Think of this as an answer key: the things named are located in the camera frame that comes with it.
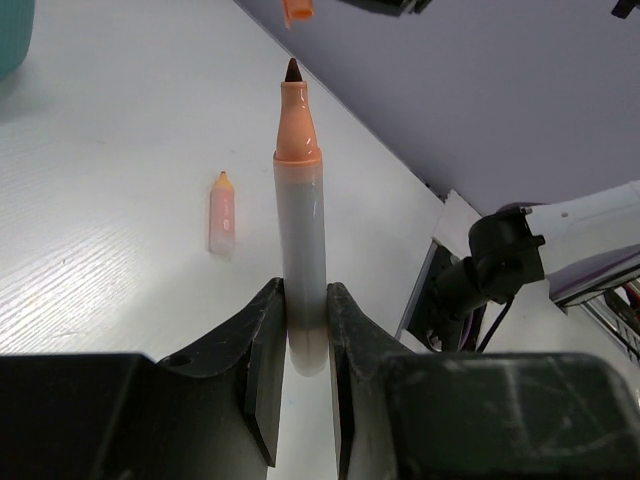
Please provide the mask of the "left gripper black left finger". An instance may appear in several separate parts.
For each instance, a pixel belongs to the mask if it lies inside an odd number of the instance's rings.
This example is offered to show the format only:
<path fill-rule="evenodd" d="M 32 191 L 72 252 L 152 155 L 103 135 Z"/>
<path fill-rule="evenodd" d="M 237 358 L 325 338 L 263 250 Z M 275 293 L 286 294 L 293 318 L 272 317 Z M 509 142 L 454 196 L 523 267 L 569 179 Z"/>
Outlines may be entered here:
<path fill-rule="evenodd" d="M 168 469 L 274 466 L 285 349 L 283 283 L 274 278 L 230 319 L 159 362 Z"/>

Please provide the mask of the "orange pencil shaped case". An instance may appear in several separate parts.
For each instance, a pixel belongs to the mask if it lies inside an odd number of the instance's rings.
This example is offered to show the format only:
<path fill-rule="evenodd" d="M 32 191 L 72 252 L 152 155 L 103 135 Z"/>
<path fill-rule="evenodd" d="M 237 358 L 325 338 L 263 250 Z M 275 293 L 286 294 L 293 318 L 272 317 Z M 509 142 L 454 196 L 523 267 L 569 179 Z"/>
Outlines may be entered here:
<path fill-rule="evenodd" d="M 235 244 L 235 190 L 227 172 L 221 171 L 209 192 L 208 249 L 230 259 Z"/>

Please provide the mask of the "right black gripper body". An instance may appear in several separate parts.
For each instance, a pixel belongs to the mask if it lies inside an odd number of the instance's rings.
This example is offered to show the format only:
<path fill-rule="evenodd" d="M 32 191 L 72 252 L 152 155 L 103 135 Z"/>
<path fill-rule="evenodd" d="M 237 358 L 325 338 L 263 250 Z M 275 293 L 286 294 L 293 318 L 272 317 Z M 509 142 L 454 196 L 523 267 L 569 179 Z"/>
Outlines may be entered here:
<path fill-rule="evenodd" d="M 430 0 L 341 0 L 360 10 L 385 15 L 400 17 L 406 14 L 421 14 L 430 4 Z"/>

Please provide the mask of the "orange eraser cap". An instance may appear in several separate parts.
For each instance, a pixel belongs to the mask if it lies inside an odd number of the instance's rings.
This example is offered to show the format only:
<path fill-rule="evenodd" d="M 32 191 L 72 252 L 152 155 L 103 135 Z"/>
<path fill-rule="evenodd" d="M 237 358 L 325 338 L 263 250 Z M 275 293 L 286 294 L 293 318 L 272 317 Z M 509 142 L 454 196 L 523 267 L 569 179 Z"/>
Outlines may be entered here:
<path fill-rule="evenodd" d="M 312 0 L 283 0 L 285 26 L 290 29 L 294 21 L 306 21 L 313 17 Z"/>

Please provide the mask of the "clear orange tip pencil case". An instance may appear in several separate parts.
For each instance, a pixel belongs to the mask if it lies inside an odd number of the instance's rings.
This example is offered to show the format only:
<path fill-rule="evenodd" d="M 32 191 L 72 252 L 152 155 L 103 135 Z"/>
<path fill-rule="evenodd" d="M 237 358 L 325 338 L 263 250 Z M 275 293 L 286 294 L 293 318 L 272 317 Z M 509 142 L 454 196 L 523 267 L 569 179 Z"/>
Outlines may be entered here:
<path fill-rule="evenodd" d="M 273 171 L 283 260 L 287 336 L 295 370 L 320 373 L 328 356 L 323 158 L 298 62 L 289 60 Z"/>

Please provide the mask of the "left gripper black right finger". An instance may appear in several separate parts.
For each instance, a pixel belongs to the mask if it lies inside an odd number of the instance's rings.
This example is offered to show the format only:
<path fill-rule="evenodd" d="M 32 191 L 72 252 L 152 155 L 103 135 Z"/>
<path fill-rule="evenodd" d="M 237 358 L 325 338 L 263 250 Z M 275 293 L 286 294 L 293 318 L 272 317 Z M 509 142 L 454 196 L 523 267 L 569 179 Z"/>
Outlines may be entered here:
<path fill-rule="evenodd" d="M 425 405 L 419 357 L 371 320 L 347 287 L 327 291 L 340 479 L 423 479 Z"/>

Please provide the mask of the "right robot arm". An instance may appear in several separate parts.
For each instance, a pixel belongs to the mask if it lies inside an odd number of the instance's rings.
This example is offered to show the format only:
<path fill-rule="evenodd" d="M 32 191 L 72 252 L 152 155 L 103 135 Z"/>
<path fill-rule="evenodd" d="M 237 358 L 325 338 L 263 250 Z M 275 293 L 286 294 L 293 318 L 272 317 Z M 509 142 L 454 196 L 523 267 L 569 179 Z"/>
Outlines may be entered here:
<path fill-rule="evenodd" d="M 354 1 L 364 121 L 430 186 L 534 198 L 547 274 L 639 245 L 635 1 Z"/>

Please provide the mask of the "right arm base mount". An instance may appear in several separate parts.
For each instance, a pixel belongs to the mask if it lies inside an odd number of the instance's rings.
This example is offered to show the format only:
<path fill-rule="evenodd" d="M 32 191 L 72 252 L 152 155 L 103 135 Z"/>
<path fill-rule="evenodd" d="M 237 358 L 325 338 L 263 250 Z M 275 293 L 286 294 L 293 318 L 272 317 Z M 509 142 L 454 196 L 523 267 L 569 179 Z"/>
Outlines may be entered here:
<path fill-rule="evenodd" d="M 415 352 L 473 352 L 487 303 L 471 259 L 433 242 L 395 338 Z"/>

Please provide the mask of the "teal round pen holder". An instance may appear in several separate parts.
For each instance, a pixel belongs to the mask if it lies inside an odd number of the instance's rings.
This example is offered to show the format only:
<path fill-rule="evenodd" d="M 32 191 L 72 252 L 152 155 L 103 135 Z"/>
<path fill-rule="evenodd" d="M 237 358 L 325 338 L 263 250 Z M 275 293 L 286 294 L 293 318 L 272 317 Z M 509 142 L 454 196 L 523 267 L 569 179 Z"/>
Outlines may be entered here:
<path fill-rule="evenodd" d="M 0 1 L 1 79 L 4 80 L 24 62 L 31 43 L 35 0 Z"/>

